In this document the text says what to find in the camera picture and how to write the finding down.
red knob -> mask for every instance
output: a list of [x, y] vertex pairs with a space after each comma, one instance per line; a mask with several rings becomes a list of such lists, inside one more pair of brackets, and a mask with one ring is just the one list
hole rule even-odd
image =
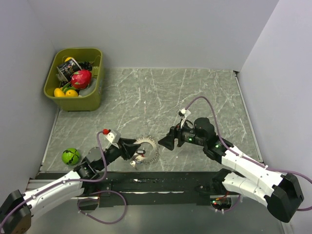
[[104, 135], [107, 135], [107, 134], [109, 134], [109, 133], [110, 133], [110, 131], [111, 131], [111, 130], [104, 129], [104, 130], [103, 130], [103, 134], [104, 134]]

gray floor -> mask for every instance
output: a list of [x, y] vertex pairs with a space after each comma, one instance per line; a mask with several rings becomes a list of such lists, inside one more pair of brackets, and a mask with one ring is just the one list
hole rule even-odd
[[[117, 129], [122, 137], [152, 135], [164, 137], [177, 124], [177, 111], [193, 98], [204, 95], [217, 113], [223, 138], [237, 145], [244, 153], [259, 159], [246, 111], [233, 71], [209, 69], [110, 69], [106, 73], [102, 104], [93, 112], [59, 113], [41, 171], [63, 172], [73, 167], [61, 161], [66, 148], [77, 148], [83, 156], [97, 145], [96, 133], [103, 128]], [[203, 100], [195, 102], [190, 120], [208, 117], [211, 111]], [[208, 159], [199, 146], [184, 144], [169, 151], [160, 147], [160, 159], [139, 165], [139, 171], [218, 171], [221, 166]], [[119, 158], [110, 171], [134, 171]]]

green basket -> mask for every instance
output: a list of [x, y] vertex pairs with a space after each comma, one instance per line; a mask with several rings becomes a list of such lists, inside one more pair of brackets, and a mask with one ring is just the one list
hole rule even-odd
[[[93, 63], [92, 77], [97, 79], [97, 84], [94, 91], [89, 95], [83, 97], [54, 96], [54, 90], [60, 86], [60, 81], [57, 78], [57, 66], [64, 63], [67, 57], [73, 57], [78, 62], [88, 61]], [[69, 48], [61, 50], [55, 55], [43, 91], [48, 98], [52, 99], [65, 111], [94, 111], [101, 102], [103, 79], [103, 55], [100, 50], [96, 48]]]

black cup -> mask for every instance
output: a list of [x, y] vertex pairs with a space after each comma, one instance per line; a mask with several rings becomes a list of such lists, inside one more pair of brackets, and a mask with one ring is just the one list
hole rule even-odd
[[60, 79], [62, 81], [70, 82], [70, 80], [72, 79], [72, 75], [75, 72], [80, 71], [81, 67], [79, 66], [79, 64], [77, 63], [76, 60], [71, 58], [70, 60], [66, 61], [65, 63], [57, 66], [57, 69], [58, 69]]

white wall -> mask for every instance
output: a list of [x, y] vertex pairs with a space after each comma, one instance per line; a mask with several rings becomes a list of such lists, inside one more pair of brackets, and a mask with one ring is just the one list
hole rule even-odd
[[0, 7], [0, 204], [42, 161], [56, 106], [43, 94], [55, 54], [25, 0]]
[[[312, 2], [280, 0], [239, 73], [265, 162], [312, 177]], [[302, 183], [312, 205], [312, 185]], [[297, 212], [296, 234], [311, 233], [312, 211]]]
[[57, 50], [95, 46], [107, 67], [239, 71], [278, 0], [28, 0]]

